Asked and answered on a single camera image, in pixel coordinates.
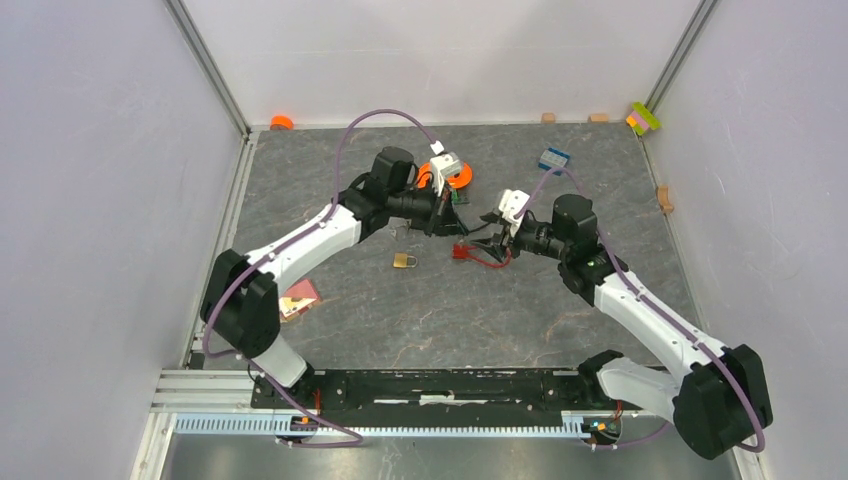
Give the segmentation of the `red key with cord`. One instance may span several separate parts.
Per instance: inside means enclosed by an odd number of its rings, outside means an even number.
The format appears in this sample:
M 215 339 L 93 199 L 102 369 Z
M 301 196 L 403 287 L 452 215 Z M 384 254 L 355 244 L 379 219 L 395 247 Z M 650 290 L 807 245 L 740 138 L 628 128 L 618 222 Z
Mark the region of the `red key with cord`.
M 456 243 L 452 246 L 451 256 L 454 260 L 472 261 L 492 269 L 504 268 L 509 265 L 512 260 L 510 253 L 507 253 L 503 260 L 484 260 L 474 253 L 475 250 L 477 250 L 476 246 Z

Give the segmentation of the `brass padlock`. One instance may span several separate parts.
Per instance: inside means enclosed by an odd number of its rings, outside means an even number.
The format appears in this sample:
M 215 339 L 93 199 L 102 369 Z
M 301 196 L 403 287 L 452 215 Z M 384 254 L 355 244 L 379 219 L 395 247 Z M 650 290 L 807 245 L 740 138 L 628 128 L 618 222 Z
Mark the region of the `brass padlock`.
M 395 253 L 392 260 L 392 267 L 396 269 L 416 268 L 418 264 L 419 261 L 414 255 L 405 252 Z

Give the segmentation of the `black key with cord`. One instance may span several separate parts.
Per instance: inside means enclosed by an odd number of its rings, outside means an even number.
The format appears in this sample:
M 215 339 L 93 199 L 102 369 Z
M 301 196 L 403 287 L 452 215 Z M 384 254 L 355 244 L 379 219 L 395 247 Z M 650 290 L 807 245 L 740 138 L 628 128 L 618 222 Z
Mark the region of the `black key with cord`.
M 413 224 L 412 222 L 402 222 L 398 225 L 389 225 L 388 232 L 394 239 L 400 239 L 413 232 L 423 233 L 428 237 L 465 237 L 480 232 L 489 226 L 491 226 L 491 223 L 483 223 L 477 227 L 448 224 L 436 226 L 432 230 L 426 230 L 423 226 Z

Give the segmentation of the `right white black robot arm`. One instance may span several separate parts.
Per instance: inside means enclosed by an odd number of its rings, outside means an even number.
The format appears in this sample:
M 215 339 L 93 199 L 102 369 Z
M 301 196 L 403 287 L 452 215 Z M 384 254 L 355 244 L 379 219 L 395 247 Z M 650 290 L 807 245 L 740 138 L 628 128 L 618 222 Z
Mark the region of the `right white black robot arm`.
M 608 246 L 590 199 L 558 197 L 548 221 L 529 212 L 529 201 L 523 191 L 503 191 L 481 217 L 500 232 L 474 246 L 497 260 L 528 252 L 556 261 L 572 293 L 623 326 L 662 366 L 612 350 L 597 354 L 579 367 L 580 400 L 591 408 L 619 400 L 650 412 L 704 459 L 732 448 L 762 452 L 773 413 L 760 356 L 711 337 L 653 294 Z

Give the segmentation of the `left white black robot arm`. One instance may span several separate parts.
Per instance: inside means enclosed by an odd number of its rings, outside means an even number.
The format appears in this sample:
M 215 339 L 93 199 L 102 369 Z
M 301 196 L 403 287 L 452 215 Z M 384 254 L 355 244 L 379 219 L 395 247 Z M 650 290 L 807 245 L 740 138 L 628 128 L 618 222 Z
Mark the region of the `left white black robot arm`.
M 449 179 L 463 163 L 441 153 L 427 164 L 418 187 L 410 176 L 410 152 L 386 147 L 370 171 L 339 192 L 315 218 L 277 241 L 239 254 L 217 256 L 200 306 L 207 332 L 216 332 L 237 353 L 274 378 L 275 392 L 290 407 L 306 405 L 314 394 L 310 366 L 283 338 L 279 300 L 290 287 L 333 255 L 353 247 L 385 227 L 406 219 L 426 235 L 464 232 L 452 206 Z

